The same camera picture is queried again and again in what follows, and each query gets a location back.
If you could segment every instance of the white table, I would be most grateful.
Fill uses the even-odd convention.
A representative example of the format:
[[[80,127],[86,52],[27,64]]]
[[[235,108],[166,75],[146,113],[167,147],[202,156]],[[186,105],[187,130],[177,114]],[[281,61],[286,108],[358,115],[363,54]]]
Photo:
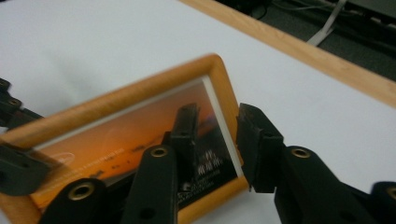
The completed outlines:
[[[11,94],[43,116],[216,52],[238,102],[261,108],[287,145],[366,192],[395,181],[394,107],[178,1],[1,3],[0,52]],[[196,223],[227,222],[278,223],[273,196],[243,193]]]

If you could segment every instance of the wooden picture frame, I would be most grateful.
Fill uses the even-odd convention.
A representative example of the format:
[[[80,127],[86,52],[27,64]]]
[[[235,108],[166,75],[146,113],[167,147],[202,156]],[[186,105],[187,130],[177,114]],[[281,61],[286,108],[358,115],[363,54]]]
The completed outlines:
[[[218,99],[219,110],[235,145],[238,104],[224,64],[218,55],[208,55],[185,63],[87,103],[21,126],[1,135],[0,143],[28,150],[199,78],[210,80]],[[246,189],[247,186],[244,177],[235,178],[181,209],[178,213],[178,222],[194,221]],[[0,194],[0,204],[12,223],[37,223],[41,217],[41,212],[29,196],[13,197]]]

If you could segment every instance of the black plastic part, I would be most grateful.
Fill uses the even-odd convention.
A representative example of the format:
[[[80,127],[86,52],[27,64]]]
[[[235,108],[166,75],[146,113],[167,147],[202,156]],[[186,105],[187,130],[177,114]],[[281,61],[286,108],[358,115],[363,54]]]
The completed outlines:
[[[151,147],[143,154],[120,223],[176,222],[176,154],[168,146]]]
[[[107,212],[105,184],[97,179],[83,178],[67,185],[56,196],[39,224],[105,223]]]
[[[42,117],[26,108],[21,109],[22,102],[12,97],[8,89],[11,84],[0,78],[0,126],[8,130]]]
[[[252,105],[241,104],[237,117],[236,144],[244,164],[247,182],[256,192],[273,193],[280,172],[283,136],[274,124]]]
[[[169,135],[169,146],[175,150],[177,155],[179,191],[189,191],[189,186],[198,176],[194,168],[197,164],[195,141],[198,114],[197,104],[182,106],[177,111],[177,117]]]
[[[281,169],[303,223],[377,223],[313,151],[287,147]]]
[[[369,201],[379,222],[396,223],[396,182],[375,183]]]
[[[0,146],[0,191],[22,196],[33,193],[45,179],[50,167],[17,149]]]

